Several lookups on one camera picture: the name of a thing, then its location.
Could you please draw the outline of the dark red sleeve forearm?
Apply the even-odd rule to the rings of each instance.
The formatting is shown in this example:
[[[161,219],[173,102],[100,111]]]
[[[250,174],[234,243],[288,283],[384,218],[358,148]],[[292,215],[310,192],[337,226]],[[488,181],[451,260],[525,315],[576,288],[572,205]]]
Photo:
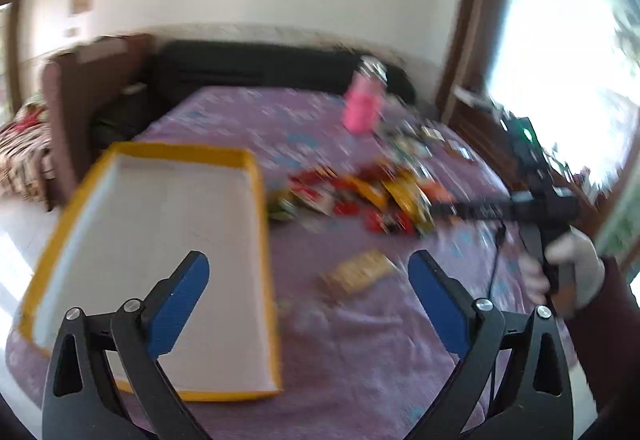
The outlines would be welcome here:
[[[639,402],[639,307],[615,260],[603,265],[600,292],[567,324],[600,412]]]

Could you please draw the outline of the right gloved hand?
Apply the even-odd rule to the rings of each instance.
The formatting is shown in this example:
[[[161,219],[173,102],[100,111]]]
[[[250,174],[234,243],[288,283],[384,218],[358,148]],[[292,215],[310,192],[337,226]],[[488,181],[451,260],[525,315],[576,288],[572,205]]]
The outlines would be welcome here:
[[[546,304],[550,296],[556,314],[564,320],[571,319],[600,292],[605,278],[603,261],[590,238],[574,228],[552,242],[544,250],[544,256],[552,267],[559,268],[560,273],[570,275],[568,286],[552,294],[542,264],[528,252],[523,252],[518,257],[518,268],[525,293],[533,304]]]

